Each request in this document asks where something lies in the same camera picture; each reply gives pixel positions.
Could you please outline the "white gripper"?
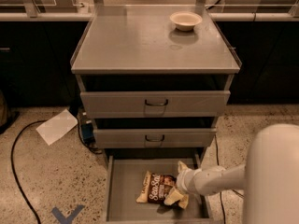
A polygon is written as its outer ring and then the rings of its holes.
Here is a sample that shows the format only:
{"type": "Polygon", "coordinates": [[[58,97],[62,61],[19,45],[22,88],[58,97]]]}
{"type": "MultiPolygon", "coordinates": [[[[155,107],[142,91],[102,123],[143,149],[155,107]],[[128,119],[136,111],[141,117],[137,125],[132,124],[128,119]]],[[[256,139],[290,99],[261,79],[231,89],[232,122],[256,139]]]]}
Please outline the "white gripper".
{"type": "Polygon", "coordinates": [[[171,188],[164,200],[165,205],[172,205],[184,198],[183,193],[198,194],[194,183],[194,177],[201,173],[201,169],[190,169],[183,161],[178,162],[177,188],[171,188]]]}

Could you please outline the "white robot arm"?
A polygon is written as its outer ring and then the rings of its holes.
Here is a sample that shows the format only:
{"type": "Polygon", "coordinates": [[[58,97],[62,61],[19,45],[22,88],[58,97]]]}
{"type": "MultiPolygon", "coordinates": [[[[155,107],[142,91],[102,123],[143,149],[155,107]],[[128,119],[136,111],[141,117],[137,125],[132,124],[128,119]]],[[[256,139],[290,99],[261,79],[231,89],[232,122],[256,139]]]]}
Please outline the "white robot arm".
{"type": "Polygon", "coordinates": [[[299,224],[299,126],[275,124],[262,129],[246,162],[233,168],[191,169],[180,162],[177,182],[164,203],[229,189],[244,191],[243,224],[299,224]]]}

